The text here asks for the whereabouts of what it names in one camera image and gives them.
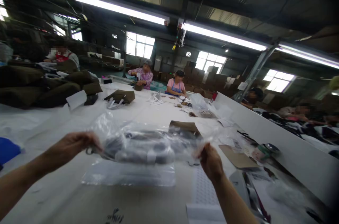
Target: red apron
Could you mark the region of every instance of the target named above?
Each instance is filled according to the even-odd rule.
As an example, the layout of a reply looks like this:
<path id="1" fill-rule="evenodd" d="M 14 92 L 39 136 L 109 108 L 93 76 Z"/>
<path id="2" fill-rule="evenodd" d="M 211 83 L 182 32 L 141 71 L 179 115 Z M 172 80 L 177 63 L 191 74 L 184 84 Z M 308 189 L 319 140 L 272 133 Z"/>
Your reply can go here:
<path id="1" fill-rule="evenodd" d="M 69 59 L 71 54 L 72 54 L 72 52 L 70 52 L 68 54 L 68 56 L 64 56 L 64 55 L 59 55 L 59 53 L 56 53 L 55 59 L 56 59 L 57 62 L 64 62 L 64 61 L 67 61 Z"/>

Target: white partition board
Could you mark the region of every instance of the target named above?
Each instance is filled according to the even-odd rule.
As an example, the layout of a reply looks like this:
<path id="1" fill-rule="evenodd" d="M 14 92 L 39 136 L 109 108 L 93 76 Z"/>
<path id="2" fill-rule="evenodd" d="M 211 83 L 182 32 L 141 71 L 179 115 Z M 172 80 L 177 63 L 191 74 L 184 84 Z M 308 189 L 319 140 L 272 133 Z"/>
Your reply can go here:
<path id="1" fill-rule="evenodd" d="M 281 153 L 276 160 L 322 202 L 332 205 L 337 189 L 338 159 L 221 93 L 214 106 L 218 110 L 223 106 L 231 109 L 231 119 L 259 144 L 271 143 L 278 147 Z"/>

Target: plastic wrap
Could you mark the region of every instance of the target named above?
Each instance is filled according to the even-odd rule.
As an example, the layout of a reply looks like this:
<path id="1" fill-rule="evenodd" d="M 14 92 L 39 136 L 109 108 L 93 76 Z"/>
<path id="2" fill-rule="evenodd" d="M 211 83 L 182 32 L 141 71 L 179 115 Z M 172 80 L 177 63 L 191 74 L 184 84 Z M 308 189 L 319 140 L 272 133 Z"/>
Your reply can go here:
<path id="1" fill-rule="evenodd" d="M 104 149 L 93 148 L 103 159 L 120 163 L 168 164 L 196 157 L 204 144 L 213 139 L 202 138 L 179 127 L 161 127 L 148 123 L 119 122 L 113 112 L 100 115 L 90 126 Z"/>
<path id="2" fill-rule="evenodd" d="M 124 186 L 174 186 L 174 163 L 135 165 L 97 159 L 81 179 L 82 184 Z"/>
<path id="3" fill-rule="evenodd" d="M 201 96 L 201 94 L 196 93 L 193 95 L 190 95 L 190 100 L 192 104 L 192 108 L 194 110 L 194 113 L 203 118 L 215 118 L 216 116 L 212 112 L 212 106 L 208 105 L 205 102 L 204 97 Z"/>

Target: pink shirt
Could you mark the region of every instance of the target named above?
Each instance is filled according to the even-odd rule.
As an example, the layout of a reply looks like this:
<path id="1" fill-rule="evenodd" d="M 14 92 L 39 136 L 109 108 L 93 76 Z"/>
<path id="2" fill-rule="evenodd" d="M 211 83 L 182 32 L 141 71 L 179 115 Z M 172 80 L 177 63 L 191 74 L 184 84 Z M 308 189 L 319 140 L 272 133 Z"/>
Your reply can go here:
<path id="1" fill-rule="evenodd" d="M 181 81 L 179 84 L 175 84 L 175 83 L 174 83 L 174 79 L 170 79 L 170 80 L 168 81 L 168 83 L 167 83 L 167 86 L 169 86 L 170 88 L 172 88 L 173 84 L 174 84 L 174 88 L 177 88 L 177 89 L 180 88 L 181 91 L 185 90 L 184 82 Z"/>

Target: window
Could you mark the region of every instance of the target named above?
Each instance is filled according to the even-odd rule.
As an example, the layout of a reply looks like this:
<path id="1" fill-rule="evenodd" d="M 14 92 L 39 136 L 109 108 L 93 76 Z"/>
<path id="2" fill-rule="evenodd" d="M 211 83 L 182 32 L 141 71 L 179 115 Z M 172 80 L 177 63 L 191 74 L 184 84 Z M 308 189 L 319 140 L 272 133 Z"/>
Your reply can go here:
<path id="1" fill-rule="evenodd" d="M 154 38 L 127 32 L 126 53 L 149 59 L 152 55 Z"/>
<path id="2" fill-rule="evenodd" d="M 5 5 L 3 0 L 0 0 L 0 20 L 5 21 L 4 17 L 8 17 L 7 10 L 1 5 Z"/>
<path id="3" fill-rule="evenodd" d="M 226 57 L 200 51 L 197 58 L 197 65 L 195 67 L 197 69 L 203 69 L 206 73 L 209 66 L 215 66 L 219 68 L 217 72 L 217 74 L 219 74 L 226 60 Z"/>
<path id="4" fill-rule="evenodd" d="M 284 72 L 278 72 L 275 70 L 269 70 L 266 76 L 264 77 L 265 81 L 270 81 L 266 90 L 272 90 L 275 92 L 283 92 L 284 89 L 288 86 L 291 80 L 294 79 L 294 75 L 287 74 Z"/>
<path id="5" fill-rule="evenodd" d="M 64 28 L 68 28 L 68 23 L 67 21 L 70 21 L 73 24 L 79 24 L 80 21 L 76 18 L 65 16 L 65 15 L 52 15 L 54 20 L 58 22 L 60 25 L 62 25 Z M 62 30 L 59 26 L 53 24 L 54 29 L 56 29 L 56 34 L 60 36 L 66 36 L 66 32 Z M 81 34 L 81 28 L 77 28 L 74 30 L 71 30 L 72 33 L 72 38 L 78 41 L 82 41 L 82 34 Z"/>

